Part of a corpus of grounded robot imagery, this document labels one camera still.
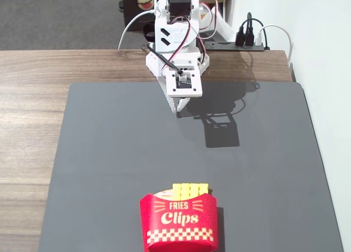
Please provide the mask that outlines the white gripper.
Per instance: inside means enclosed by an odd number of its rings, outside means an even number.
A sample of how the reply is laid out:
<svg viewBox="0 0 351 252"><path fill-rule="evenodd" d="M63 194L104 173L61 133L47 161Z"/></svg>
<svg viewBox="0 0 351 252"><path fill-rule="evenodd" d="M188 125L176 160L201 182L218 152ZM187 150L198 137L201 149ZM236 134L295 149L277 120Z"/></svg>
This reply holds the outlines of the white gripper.
<svg viewBox="0 0 351 252"><path fill-rule="evenodd" d="M201 81L202 74L207 70L210 59L200 51L156 52L150 51L145 58L146 66L156 77L168 105L173 113L180 112L190 101L190 98L172 98L167 95L166 81L180 81L190 78L191 81Z"/></svg>

